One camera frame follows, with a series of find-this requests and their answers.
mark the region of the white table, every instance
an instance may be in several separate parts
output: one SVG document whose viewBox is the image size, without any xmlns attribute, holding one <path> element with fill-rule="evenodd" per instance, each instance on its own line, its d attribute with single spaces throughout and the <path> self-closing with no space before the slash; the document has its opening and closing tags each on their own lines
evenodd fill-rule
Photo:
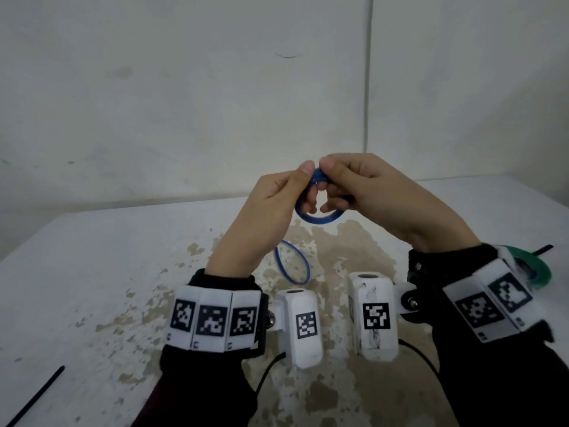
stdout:
<svg viewBox="0 0 569 427">
<path fill-rule="evenodd" d="M 557 343 L 569 361 L 569 210 L 505 176 L 426 181 L 488 243 L 526 250 L 547 243 L 554 279 L 540 290 Z M 159 377 L 172 290 L 205 266 L 243 198 L 63 215 L 0 263 L 0 425 L 60 365 L 66 370 L 20 426 L 123 426 Z M 286 239 L 309 257 L 320 298 L 325 359 L 309 371 L 271 370 L 251 425 L 455 425 L 440 385 L 402 348 L 391 364 L 348 350 L 346 275 L 380 271 L 406 279 L 404 243 L 355 213 L 317 227 L 293 219 Z M 295 271 L 290 257 L 287 266 Z M 269 293 L 288 287 L 268 255 L 255 272 Z M 400 337 L 435 360 L 430 328 L 400 321 Z M 244 363 L 256 385 L 276 355 Z"/>
</svg>

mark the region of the skin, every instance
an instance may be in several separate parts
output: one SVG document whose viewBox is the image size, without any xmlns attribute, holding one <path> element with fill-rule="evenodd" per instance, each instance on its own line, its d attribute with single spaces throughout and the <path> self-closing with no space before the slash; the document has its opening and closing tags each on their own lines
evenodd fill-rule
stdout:
<svg viewBox="0 0 569 427">
<path fill-rule="evenodd" d="M 321 211 L 358 211 L 416 251 L 440 253 L 480 245 L 452 208 L 374 154 L 330 154 L 320 159 L 319 167 L 331 182 L 309 189 L 302 212 L 314 214 L 318 190 L 326 190 L 328 201 Z M 217 245 L 205 273 L 250 276 L 285 236 L 295 203 L 314 169 L 314 162 L 308 160 L 295 171 L 262 176 Z"/>
</svg>

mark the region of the qr code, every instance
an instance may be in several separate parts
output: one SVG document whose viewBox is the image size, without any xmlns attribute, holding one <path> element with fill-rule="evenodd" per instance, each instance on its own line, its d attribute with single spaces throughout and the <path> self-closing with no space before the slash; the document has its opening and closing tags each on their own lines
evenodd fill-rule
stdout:
<svg viewBox="0 0 569 427">
<path fill-rule="evenodd" d="M 455 304 L 472 328 L 504 319 L 504 315 L 484 292 L 460 299 Z"/>
<path fill-rule="evenodd" d="M 239 307 L 233 309 L 229 335 L 245 335 L 255 332 L 256 307 Z"/>
<path fill-rule="evenodd" d="M 314 311 L 296 315 L 296 336 L 299 339 L 317 335 L 317 314 Z"/>
<path fill-rule="evenodd" d="M 390 328 L 389 303 L 364 303 L 364 329 L 388 330 Z"/>
<path fill-rule="evenodd" d="M 352 300 L 352 297 L 350 297 L 349 295 L 348 295 L 348 306 L 350 309 L 350 319 L 352 320 L 352 323 L 355 323 L 354 322 L 354 301 Z"/>
<path fill-rule="evenodd" d="M 200 306 L 197 315 L 196 334 L 224 336 L 227 307 Z"/>
<path fill-rule="evenodd" d="M 172 313 L 170 327 L 189 332 L 192 329 L 192 318 L 194 317 L 195 309 L 196 303 L 194 301 L 177 299 L 174 305 L 174 313 Z"/>
<path fill-rule="evenodd" d="M 496 294 L 498 300 L 510 313 L 514 313 L 533 299 L 512 273 L 508 273 L 495 282 L 490 283 L 488 288 Z"/>
</svg>

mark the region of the screw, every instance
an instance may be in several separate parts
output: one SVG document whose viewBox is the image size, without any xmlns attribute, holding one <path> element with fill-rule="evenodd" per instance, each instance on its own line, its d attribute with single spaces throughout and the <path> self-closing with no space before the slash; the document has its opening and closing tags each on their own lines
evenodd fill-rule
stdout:
<svg viewBox="0 0 569 427">
<path fill-rule="evenodd" d="M 273 328 L 275 322 L 276 322 L 275 314 L 272 311 L 268 310 L 268 312 L 267 312 L 267 329 Z"/>
</svg>

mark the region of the blue loop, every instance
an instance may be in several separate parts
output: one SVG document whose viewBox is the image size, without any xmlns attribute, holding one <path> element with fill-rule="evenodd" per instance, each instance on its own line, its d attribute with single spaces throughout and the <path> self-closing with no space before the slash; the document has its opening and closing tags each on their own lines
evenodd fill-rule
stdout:
<svg viewBox="0 0 569 427">
<path fill-rule="evenodd" d="M 281 258 L 279 257 L 279 247 L 277 246 L 277 247 L 275 247 L 275 260 L 276 260 L 276 265 L 279 267 L 279 270 L 281 270 L 281 273 L 283 274 L 285 279 L 287 279 L 293 285 L 305 285 L 305 284 L 307 284 L 310 280 L 310 265 L 309 265 L 308 260 L 304 257 L 304 255 L 302 254 L 302 252 L 299 249 L 297 249 L 294 245 L 290 244 L 288 241 L 282 240 L 281 243 L 286 244 L 292 250 L 297 252 L 298 255 L 302 258 L 302 260 L 304 261 L 304 265 L 306 265 L 306 279 L 304 279 L 303 282 L 297 282 L 297 281 L 293 280 L 288 275 L 288 273 L 285 271 L 285 267 L 283 266 L 283 263 L 281 262 Z"/>
<path fill-rule="evenodd" d="M 326 174 L 324 172 L 322 172 L 322 169 L 317 168 L 314 171 L 314 173 L 312 174 L 312 178 L 309 181 L 309 186 L 306 188 L 306 190 L 304 190 L 304 192 L 302 192 L 301 196 L 298 198 L 298 201 L 296 201 L 296 205 L 294 206 L 296 214 L 298 214 L 298 216 L 302 220 L 304 220 L 305 222 L 308 222 L 308 223 L 312 223 L 314 225 L 323 225 L 325 223 L 333 222 L 338 217 L 340 217 L 342 214 L 344 214 L 344 212 L 339 210 L 339 209 L 335 210 L 331 215 L 328 215 L 326 217 L 314 217 L 314 216 L 310 216 L 308 214 L 304 214 L 301 212 L 302 201 L 306 197 L 306 193 L 308 192 L 310 186 L 314 186 L 314 185 L 320 183 L 321 181 L 325 181 L 328 183 L 328 182 L 330 182 L 330 178 L 328 178 L 326 176 Z"/>
</svg>

